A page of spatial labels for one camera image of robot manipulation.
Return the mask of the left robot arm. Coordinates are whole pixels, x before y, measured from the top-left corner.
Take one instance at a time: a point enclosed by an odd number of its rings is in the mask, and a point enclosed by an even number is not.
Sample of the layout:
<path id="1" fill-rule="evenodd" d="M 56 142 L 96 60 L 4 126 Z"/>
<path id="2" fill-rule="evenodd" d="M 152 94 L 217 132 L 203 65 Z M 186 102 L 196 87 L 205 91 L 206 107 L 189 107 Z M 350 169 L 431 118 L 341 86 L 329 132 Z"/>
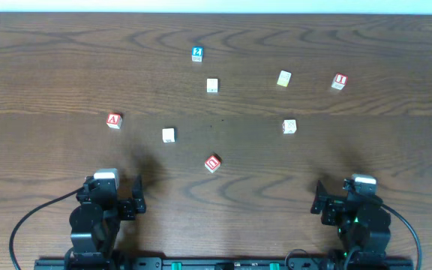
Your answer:
<path id="1" fill-rule="evenodd" d="M 80 203 L 70 214 L 73 244 L 64 256 L 64 269 L 128 269 L 131 264 L 114 250 L 122 221 L 133 221 L 146 212 L 142 177 L 137 176 L 132 196 L 118 198 L 115 174 L 106 178 L 88 176 L 76 193 Z"/>

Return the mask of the red letter I block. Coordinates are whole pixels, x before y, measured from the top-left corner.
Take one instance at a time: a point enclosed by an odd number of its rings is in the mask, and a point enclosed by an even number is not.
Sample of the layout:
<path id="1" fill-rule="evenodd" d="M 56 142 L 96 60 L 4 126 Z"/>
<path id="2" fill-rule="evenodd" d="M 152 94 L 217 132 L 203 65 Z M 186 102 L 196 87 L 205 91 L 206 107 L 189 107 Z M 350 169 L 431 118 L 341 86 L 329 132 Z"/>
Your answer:
<path id="1" fill-rule="evenodd" d="M 331 87 L 333 89 L 342 90 L 347 84 L 348 76 L 342 73 L 336 73 L 334 79 L 332 80 Z"/>

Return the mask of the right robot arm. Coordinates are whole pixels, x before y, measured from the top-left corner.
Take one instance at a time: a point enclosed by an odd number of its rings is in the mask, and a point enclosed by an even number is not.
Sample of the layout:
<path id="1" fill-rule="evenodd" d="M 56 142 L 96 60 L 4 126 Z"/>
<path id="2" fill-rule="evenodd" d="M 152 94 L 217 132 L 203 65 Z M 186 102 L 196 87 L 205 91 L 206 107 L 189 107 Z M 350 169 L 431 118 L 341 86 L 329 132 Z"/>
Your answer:
<path id="1" fill-rule="evenodd" d="M 389 269 L 386 247 L 391 233 L 390 214 L 376 196 L 377 180 L 355 174 L 346 179 L 345 197 L 331 195 L 319 181 L 310 212 L 321 215 L 321 223 L 337 227 L 343 250 L 333 250 L 321 262 L 322 269 Z"/>

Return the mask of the red letter A block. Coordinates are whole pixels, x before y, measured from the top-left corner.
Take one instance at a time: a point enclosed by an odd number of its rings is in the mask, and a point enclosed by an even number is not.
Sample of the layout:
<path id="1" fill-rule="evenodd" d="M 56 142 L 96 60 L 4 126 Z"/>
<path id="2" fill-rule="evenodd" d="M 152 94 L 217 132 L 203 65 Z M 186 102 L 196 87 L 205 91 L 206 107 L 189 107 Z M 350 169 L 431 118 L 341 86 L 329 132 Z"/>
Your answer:
<path id="1" fill-rule="evenodd" d="M 122 126 L 122 116 L 118 113 L 110 113 L 106 118 L 106 124 L 113 129 L 120 129 Z"/>

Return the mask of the blue number 2 block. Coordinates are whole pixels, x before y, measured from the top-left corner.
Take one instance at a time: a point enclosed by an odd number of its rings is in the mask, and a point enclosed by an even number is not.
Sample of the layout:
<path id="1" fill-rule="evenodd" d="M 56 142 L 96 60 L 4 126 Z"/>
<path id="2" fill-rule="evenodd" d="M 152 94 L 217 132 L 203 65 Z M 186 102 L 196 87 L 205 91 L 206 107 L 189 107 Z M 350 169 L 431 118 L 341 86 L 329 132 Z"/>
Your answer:
<path id="1" fill-rule="evenodd" d="M 204 56 L 204 48 L 201 46 L 194 46 L 191 50 L 191 60 L 193 62 L 202 62 Z"/>

